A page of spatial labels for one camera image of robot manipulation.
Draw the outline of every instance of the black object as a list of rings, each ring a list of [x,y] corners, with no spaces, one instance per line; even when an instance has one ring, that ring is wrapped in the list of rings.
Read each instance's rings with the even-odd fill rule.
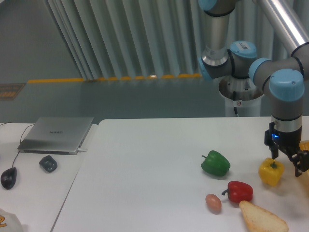
[[[57,162],[49,155],[41,159],[39,164],[49,173],[57,168]]]
[[[309,170],[309,151],[303,151],[299,147],[302,128],[293,132],[280,132],[274,126],[275,123],[271,122],[269,129],[265,131],[264,144],[269,147],[272,159],[278,157],[279,150],[287,155],[295,167],[295,176],[299,177]]]
[[[17,177],[17,169],[9,168],[8,170],[4,171],[1,175],[1,184],[6,190],[10,190],[13,188],[16,182]]]

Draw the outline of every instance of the laptop logo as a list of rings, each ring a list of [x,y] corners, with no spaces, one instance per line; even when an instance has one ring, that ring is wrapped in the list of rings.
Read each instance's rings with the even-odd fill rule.
[[[50,134],[63,134],[63,131],[50,131]]]

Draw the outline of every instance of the red bell pepper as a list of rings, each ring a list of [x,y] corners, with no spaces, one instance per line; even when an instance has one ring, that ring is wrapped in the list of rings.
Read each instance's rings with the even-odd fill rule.
[[[239,203],[241,201],[251,201],[253,198],[253,188],[240,181],[231,181],[227,184],[227,190],[222,195],[227,196],[230,201]]]

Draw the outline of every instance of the green bell pepper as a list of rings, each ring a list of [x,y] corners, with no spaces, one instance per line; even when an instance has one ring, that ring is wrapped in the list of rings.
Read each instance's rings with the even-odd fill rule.
[[[217,151],[210,151],[202,162],[202,169],[212,175],[224,176],[231,167],[229,161]]]

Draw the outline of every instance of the yellow floor stripe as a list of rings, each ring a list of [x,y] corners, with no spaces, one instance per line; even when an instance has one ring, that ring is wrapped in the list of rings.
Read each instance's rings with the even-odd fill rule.
[[[202,77],[201,74],[180,74],[178,76],[174,75],[163,75],[162,79],[172,79],[172,78],[192,78],[192,77]],[[144,76],[136,76],[133,79],[130,76],[123,76],[120,80],[146,80],[146,79],[158,79],[156,75],[150,75],[146,78]],[[117,81],[119,80],[117,77],[99,77],[95,81]],[[64,78],[64,79],[39,79],[39,80],[28,80],[28,83],[55,83],[55,82],[83,82],[85,81],[82,78]]]

